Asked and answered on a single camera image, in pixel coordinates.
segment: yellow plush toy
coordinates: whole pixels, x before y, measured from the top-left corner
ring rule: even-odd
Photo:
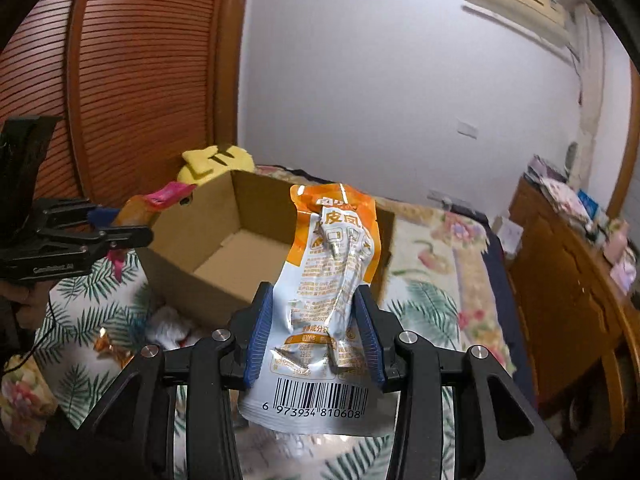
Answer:
[[[178,173],[178,182],[200,186],[225,171],[255,171],[254,160],[237,146],[209,146],[204,150],[184,152],[186,165]]]

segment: blue package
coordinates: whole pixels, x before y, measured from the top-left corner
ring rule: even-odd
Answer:
[[[589,195],[587,195],[583,190],[578,191],[578,198],[580,199],[580,202],[582,202],[584,208],[587,210],[589,218],[593,220],[596,216],[596,213],[598,212],[598,203]]]

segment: cardboard box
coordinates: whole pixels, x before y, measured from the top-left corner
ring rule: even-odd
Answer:
[[[155,239],[139,249],[152,289],[185,316],[210,329],[254,298],[260,282],[275,283],[296,228],[291,184],[230,171],[203,184],[187,205],[175,205],[153,225]],[[393,213],[377,209],[382,254],[372,282],[382,290],[393,234]]]

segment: human hand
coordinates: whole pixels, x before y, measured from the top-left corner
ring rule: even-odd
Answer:
[[[20,304],[20,310],[15,315],[20,327],[36,330],[42,326],[47,313],[49,291],[55,284],[56,282],[37,282],[33,288],[27,288],[0,280],[0,296]]]

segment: silver bolt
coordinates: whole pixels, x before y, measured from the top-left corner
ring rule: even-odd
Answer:
[[[219,328],[213,331],[211,337],[216,341],[226,341],[231,337],[231,332],[229,332],[229,330],[227,330],[226,328]]]
[[[407,343],[408,345],[412,345],[416,341],[418,341],[418,336],[415,335],[414,332],[409,332],[408,330],[406,330],[405,332],[401,332],[400,333],[400,335],[398,336],[398,339],[400,341],[402,341],[403,343]]]
[[[158,348],[158,345],[146,345],[140,353],[142,354],[142,357],[149,358],[157,356],[159,351],[160,349]]]
[[[471,347],[471,355],[477,359],[486,359],[489,351],[484,346],[475,345]]]

